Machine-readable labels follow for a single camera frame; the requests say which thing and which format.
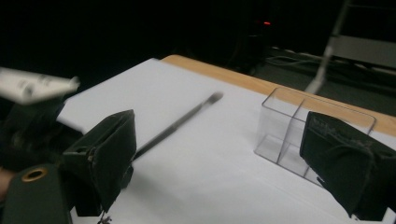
black fabric cover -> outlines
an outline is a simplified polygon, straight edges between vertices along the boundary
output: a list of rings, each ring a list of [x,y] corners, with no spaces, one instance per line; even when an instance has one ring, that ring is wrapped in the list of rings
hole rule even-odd
[[[340,119],[310,112],[300,155],[349,216],[379,221],[395,203],[396,152]]]

wooden table edge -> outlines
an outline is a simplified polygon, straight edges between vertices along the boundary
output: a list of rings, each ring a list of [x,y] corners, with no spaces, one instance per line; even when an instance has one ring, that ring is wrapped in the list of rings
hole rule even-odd
[[[269,81],[265,81],[262,79],[258,79],[256,77],[250,77],[241,73],[237,73],[234,71],[231,71],[229,69],[225,69],[222,67],[215,66],[213,64],[209,63],[203,63],[191,58],[187,58],[184,56],[180,55],[169,55],[161,61],[170,63],[172,65],[176,65],[178,67],[182,67],[184,69],[190,70],[192,72],[199,73],[201,75],[205,75],[208,77],[213,77],[218,80],[225,81],[227,83],[233,84],[235,86],[239,86],[251,91],[259,92],[265,95],[269,95],[275,88],[282,87],[286,89],[290,89],[285,86],[281,86]],[[335,104],[335,105],[340,105],[343,107],[347,107],[349,109],[353,109],[356,111],[360,111],[361,113],[365,113],[368,115],[371,115],[376,118],[376,124],[374,126],[374,130],[380,133],[386,133],[392,136],[396,136],[396,118],[393,116],[385,115],[379,112],[375,112],[372,110],[368,110],[365,108],[361,108],[358,106],[354,105],[348,105],[342,102],[334,101],[332,99],[320,97],[314,94],[310,94],[307,92],[303,91],[298,91],[306,95],[310,95],[312,97],[315,97],[319,100]]]

dark background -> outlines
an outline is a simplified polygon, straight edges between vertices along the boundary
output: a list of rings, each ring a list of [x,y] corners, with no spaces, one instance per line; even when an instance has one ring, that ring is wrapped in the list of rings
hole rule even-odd
[[[170,54],[249,74],[271,56],[269,47],[321,56],[342,3],[1,1],[0,66],[79,77],[78,91]],[[355,0],[353,6],[343,34],[396,42],[394,0]]]

white paper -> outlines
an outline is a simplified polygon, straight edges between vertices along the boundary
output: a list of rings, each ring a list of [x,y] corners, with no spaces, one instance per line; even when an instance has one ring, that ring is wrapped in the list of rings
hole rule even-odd
[[[221,100],[134,162],[129,187],[109,211],[114,223],[357,222],[325,189],[254,154],[266,98],[257,92],[151,59],[69,99],[59,121],[87,132],[133,109],[141,147],[215,91]],[[73,214],[73,221],[98,217]]]

clear plastic box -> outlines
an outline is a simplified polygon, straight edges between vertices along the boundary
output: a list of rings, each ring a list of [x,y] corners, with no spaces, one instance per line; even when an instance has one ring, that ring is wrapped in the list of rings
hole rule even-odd
[[[309,111],[340,119],[366,134],[373,130],[375,117],[284,88],[274,89],[265,99],[254,152],[319,185],[315,172],[300,157]]]

